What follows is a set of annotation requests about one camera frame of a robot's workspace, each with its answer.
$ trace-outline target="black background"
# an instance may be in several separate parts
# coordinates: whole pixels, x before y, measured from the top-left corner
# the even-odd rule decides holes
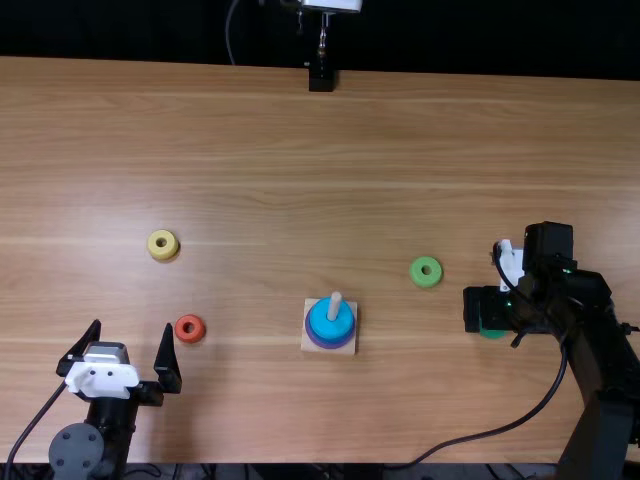
[[[229,1],[2,0],[0,54],[228,63]],[[296,35],[279,0],[240,0],[231,44],[243,65],[301,67],[318,15]],[[340,69],[640,78],[640,0],[364,0],[332,20]]]

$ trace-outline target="red ring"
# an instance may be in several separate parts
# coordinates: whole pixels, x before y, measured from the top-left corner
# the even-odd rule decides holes
[[[181,342],[196,343],[202,340],[207,329],[200,317],[185,315],[176,322],[174,331]]]

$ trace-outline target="purple ring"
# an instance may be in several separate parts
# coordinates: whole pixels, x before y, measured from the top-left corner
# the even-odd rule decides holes
[[[328,343],[322,340],[318,335],[316,335],[313,329],[311,328],[310,314],[313,307],[309,309],[309,311],[307,312],[307,316],[304,319],[304,329],[306,330],[307,335],[309,336],[311,341],[315,343],[317,346],[321,348],[325,348],[327,350],[335,350],[336,348],[344,347],[347,343],[349,343],[349,341],[353,338],[353,334],[356,331],[355,318],[353,322],[353,327],[351,328],[351,333],[349,333],[349,335],[344,340],[338,343]]]

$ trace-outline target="wooden table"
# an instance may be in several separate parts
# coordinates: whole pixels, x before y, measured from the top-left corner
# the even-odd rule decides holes
[[[150,379],[163,325],[207,322],[130,461],[401,462],[510,422],[557,345],[465,334],[462,289],[545,219],[637,323],[640,84],[343,72],[318,94],[304,70],[1,59],[1,455],[94,318]],[[146,251],[159,228],[172,263]],[[409,279],[421,255],[432,290]],[[303,355],[304,299],[334,289],[359,303],[358,354]],[[86,411],[65,393],[18,460]],[[581,411],[568,374],[525,426],[432,461],[555,461]]]

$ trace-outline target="yellow ring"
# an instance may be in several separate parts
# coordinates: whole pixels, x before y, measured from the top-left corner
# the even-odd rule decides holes
[[[178,252],[178,239],[168,230],[156,230],[147,240],[147,250],[156,260],[169,260]]]

